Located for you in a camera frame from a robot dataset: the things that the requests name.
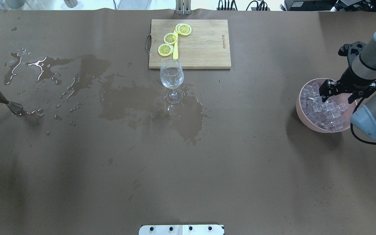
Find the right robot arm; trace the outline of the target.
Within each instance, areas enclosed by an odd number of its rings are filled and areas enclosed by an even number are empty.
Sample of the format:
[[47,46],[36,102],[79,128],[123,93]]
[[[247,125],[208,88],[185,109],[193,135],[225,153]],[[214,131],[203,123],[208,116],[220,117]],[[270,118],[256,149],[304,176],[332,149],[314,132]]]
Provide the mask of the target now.
[[[348,60],[348,67],[338,81],[326,79],[319,88],[322,101],[331,96],[349,93],[349,103],[360,102],[350,117],[350,129],[357,127],[376,140],[376,32],[367,44],[357,41],[344,44],[338,51]],[[376,142],[363,143],[376,145]]]

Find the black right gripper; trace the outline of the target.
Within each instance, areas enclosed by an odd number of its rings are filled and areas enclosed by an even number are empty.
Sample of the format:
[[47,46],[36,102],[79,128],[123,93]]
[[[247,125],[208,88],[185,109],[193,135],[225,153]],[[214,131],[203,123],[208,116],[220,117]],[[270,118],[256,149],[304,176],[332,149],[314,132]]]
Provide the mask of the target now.
[[351,67],[345,70],[337,82],[325,80],[319,87],[319,94],[322,98],[330,98],[343,93],[351,94],[348,98],[349,104],[374,92],[376,92],[376,80],[361,78],[352,71]]

